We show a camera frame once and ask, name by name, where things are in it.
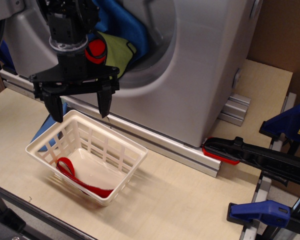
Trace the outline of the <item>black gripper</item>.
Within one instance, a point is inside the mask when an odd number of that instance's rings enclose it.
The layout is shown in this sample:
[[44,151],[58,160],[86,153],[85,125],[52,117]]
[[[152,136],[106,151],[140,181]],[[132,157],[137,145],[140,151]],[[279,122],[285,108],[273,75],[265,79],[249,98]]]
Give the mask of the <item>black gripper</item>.
[[33,84],[34,96],[44,101],[53,120],[63,122],[62,96],[87,93],[97,93],[99,113],[105,118],[110,113],[112,94],[120,89],[119,68],[93,63],[84,51],[58,54],[57,59],[56,66],[28,78]]

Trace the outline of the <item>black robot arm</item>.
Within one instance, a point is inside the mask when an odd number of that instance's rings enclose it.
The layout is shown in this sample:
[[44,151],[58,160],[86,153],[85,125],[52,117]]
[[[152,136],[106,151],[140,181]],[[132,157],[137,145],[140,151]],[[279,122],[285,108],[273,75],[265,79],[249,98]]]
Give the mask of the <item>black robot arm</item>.
[[44,101],[51,117],[61,123],[62,96],[96,93],[99,113],[106,117],[112,95],[120,89],[120,70],[86,57],[91,52],[88,34],[105,42],[95,29],[100,20],[99,8],[91,0],[39,0],[37,4],[49,26],[49,44],[58,64],[29,76],[35,98]]

